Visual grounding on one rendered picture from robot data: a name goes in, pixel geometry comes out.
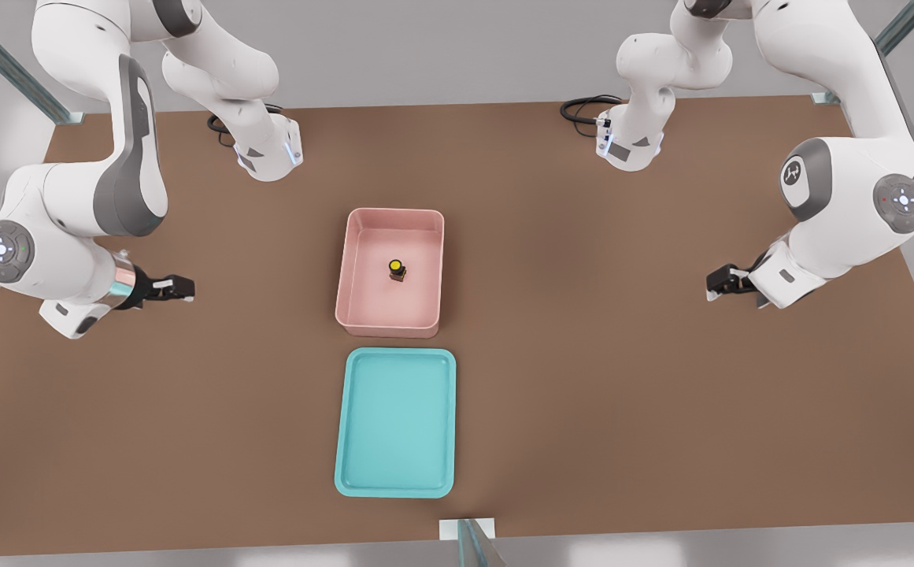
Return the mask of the silver frame post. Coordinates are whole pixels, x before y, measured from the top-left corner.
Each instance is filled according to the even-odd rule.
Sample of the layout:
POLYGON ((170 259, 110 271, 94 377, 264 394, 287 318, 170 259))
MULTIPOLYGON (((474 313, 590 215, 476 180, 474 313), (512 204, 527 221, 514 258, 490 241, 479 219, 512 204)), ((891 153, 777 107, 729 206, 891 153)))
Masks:
POLYGON ((914 30, 914 0, 849 0, 870 29, 875 45, 889 55, 914 30))
POLYGON ((31 102, 56 125, 82 124, 83 113, 72 112, 61 104, 42 83, 0 43, 0 75, 13 85, 19 93, 31 102))
POLYGON ((508 567, 494 545, 496 530, 492 517, 440 520, 438 534, 442 541, 457 541, 459 567, 508 567))

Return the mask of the pink plastic box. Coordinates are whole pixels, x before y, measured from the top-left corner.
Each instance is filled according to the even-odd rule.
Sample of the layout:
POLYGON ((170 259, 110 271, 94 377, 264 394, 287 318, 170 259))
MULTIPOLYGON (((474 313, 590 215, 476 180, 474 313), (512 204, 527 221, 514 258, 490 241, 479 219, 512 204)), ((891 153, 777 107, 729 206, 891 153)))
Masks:
POLYGON ((353 209, 346 219, 335 319, 353 336, 438 333, 445 218, 435 209, 353 209))

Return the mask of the pale blue-green tray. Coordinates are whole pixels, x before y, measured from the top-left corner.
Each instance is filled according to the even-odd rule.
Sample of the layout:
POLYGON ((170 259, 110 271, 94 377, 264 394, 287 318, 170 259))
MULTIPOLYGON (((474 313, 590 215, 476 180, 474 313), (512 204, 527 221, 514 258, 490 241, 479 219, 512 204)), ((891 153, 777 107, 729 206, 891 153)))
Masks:
POLYGON ((434 348, 346 359, 335 488, 348 498, 443 498, 454 484, 457 363, 434 348))

